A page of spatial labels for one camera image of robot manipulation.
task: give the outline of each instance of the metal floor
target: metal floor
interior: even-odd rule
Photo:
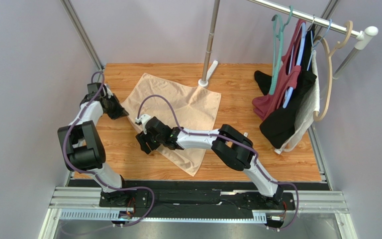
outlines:
[[[68,233],[84,233],[110,225],[107,221],[59,221]],[[55,239],[76,238],[57,230]],[[141,222],[130,228],[109,228],[81,239],[340,239],[334,214],[302,214],[294,225],[282,232],[266,230],[264,225],[233,223]]]

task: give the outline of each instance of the white pole base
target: white pole base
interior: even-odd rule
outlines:
[[[198,85],[204,88],[207,88],[208,86],[208,81],[210,80],[211,76],[213,75],[214,70],[216,70],[217,65],[219,64],[218,61],[213,61],[211,64],[209,70],[207,71],[207,80],[203,81],[202,79],[198,80]]]

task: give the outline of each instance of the towel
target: towel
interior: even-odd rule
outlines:
[[[281,148],[275,149],[277,154],[280,154],[282,151],[290,152],[297,146],[307,129],[309,129],[313,123],[313,112],[319,111],[320,109],[319,76],[316,64],[316,51],[313,51],[312,71],[317,76],[317,79],[313,87],[304,96],[300,108],[297,111],[297,116],[294,123],[295,132],[282,145]]]
[[[137,132],[142,131],[142,126],[135,124],[135,118],[141,102],[149,95],[165,97],[172,104],[182,127],[195,130],[213,129],[220,104],[220,93],[199,86],[184,86],[144,73],[128,98],[121,103],[129,112],[128,119]],[[177,126],[168,105],[160,98],[148,99],[141,110],[141,114],[156,116],[169,127]],[[195,176],[206,150],[170,150],[160,145],[157,151],[189,175]]]

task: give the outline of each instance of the wooden surface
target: wooden surface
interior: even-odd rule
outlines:
[[[289,153],[277,155],[260,133],[261,120],[253,113],[251,100],[261,96],[254,71],[271,73],[271,65],[220,64],[210,80],[208,89],[222,93],[214,128],[227,123],[240,132],[248,132],[260,161],[279,181],[320,181],[319,170],[306,133],[298,146]],[[108,64],[106,83],[120,102],[130,94],[143,73],[196,86],[201,78],[202,64]],[[97,125],[105,147],[106,161],[125,179],[148,180],[227,180],[249,181],[243,172],[234,171],[212,152],[207,151],[194,177],[189,176],[158,152],[146,155],[135,139],[136,131],[127,119],[111,120],[104,115]],[[76,174],[76,178],[85,175]]]

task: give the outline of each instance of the teal hanger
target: teal hanger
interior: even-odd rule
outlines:
[[[285,30],[285,26],[287,26],[289,21],[291,20],[293,9],[294,9],[294,7],[292,5],[290,5],[289,6],[288,20],[286,21],[285,24],[283,24],[283,22],[282,22],[281,15],[275,14],[274,17],[272,17],[272,21],[274,22],[274,57],[273,57],[274,60],[272,63],[272,83],[271,83],[271,87],[269,89],[269,95],[273,95],[275,93],[275,88],[277,87],[278,72],[279,72],[280,65],[281,65],[281,56],[282,56],[283,45],[284,45],[284,30]],[[277,33],[276,28],[277,28],[278,20],[280,22],[280,27],[279,27],[279,30]],[[280,42],[279,50],[278,50],[278,58],[277,58],[276,53],[275,53],[275,51],[277,49],[277,45],[276,45],[277,39]]]

